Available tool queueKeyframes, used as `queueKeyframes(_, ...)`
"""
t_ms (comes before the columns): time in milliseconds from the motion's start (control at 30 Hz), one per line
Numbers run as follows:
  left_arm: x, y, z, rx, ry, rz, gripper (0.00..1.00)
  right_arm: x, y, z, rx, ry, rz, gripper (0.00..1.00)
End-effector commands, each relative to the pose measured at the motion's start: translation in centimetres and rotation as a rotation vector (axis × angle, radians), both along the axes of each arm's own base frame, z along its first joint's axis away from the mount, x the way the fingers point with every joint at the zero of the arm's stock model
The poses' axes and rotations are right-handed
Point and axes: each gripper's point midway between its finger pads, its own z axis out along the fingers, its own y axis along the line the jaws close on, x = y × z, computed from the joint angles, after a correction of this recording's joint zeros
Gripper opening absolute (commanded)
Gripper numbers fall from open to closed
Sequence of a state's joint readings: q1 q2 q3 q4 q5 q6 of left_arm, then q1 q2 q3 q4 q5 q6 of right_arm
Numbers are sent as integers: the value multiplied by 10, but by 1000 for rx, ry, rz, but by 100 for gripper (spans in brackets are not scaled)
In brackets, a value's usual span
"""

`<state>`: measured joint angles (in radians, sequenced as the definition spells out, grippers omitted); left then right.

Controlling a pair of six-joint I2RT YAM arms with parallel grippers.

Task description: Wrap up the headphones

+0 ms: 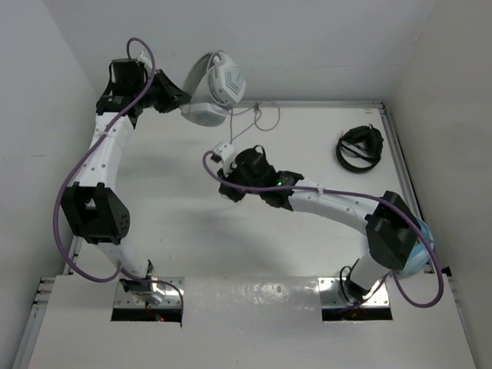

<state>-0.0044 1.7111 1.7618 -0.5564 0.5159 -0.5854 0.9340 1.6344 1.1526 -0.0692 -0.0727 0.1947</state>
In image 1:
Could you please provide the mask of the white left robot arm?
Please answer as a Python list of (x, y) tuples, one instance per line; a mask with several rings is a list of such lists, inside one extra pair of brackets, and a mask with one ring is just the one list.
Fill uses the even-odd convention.
[(60, 205), (75, 236), (93, 244), (121, 271), (146, 278), (148, 260), (124, 240), (131, 215), (116, 194), (118, 167), (145, 109), (166, 114), (191, 97), (162, 70), (152, 71), (138, 58), (115, 59), (108, 71), (108, 85), (96, 104), (90, 148), (70, 174)]

